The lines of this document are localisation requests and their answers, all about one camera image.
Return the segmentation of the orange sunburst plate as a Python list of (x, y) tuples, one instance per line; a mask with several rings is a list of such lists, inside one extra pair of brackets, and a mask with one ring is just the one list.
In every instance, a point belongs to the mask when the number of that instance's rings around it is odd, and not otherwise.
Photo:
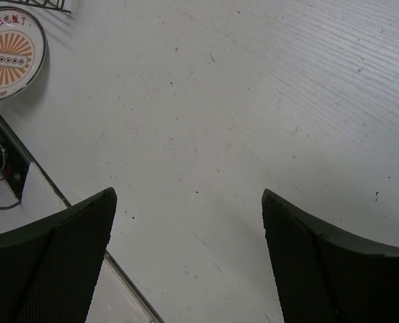
[(14, 97), (34, 81), (47, 52), (44, 28), (31, 13), (0, 7), (0, 101)]

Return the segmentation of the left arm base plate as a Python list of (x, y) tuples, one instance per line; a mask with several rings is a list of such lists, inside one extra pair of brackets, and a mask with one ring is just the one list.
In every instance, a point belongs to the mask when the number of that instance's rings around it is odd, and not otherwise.
[(12, 193), (22, 200), (32, 157), (23, 143), (0, 118), (0, 181), (5, 181)]

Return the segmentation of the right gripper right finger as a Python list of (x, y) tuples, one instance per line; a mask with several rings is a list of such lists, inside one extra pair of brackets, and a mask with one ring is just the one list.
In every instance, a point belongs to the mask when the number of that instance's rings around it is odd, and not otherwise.
[(340, 229), (269, 189), (262, 219), (285, 322), (399, 322), (399, 247)]

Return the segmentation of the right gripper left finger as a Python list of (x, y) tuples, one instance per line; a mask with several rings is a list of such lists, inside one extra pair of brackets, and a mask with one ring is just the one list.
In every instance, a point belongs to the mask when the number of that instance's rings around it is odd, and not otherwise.
[(116, 204), (107, 188), (0, 234), (0, 322), (85, 322)]

